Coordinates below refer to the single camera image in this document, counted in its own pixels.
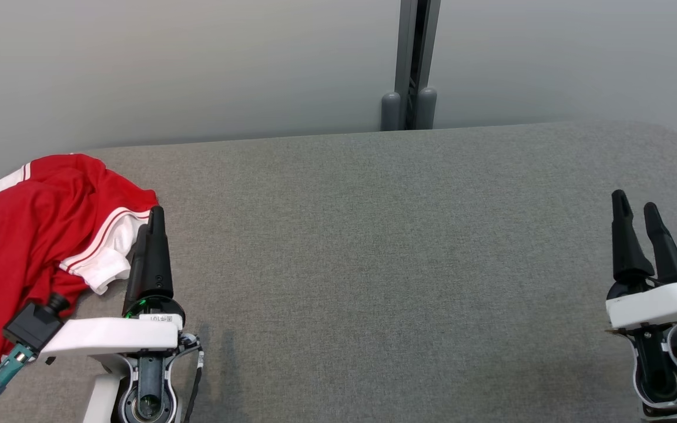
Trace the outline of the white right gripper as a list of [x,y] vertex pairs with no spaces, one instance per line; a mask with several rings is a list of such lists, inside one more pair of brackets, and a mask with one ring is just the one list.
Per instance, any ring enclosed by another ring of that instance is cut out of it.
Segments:
[[[612,193],[612,259],[615,282],[644,281],[655,275],[634,229],[634,214],[623,190]],[[607,300],[605,310],[614,330],[677,322],[677,245],[655,203],[643,209],[648,238],[655,252],[656,280],[666,286]]]

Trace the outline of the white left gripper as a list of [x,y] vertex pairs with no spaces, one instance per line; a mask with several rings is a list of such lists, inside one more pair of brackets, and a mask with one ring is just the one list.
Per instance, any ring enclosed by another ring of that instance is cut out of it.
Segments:
[[39,356],[155,353],[177,348],[185,326],[185,311],[175,300],[160,297],[135,304],[139,290],[142,298],[174,295],[165,212],[161,206],[154,206],[148,223],[139,227],[123,303],[123,315],[129,315],[69,320]]

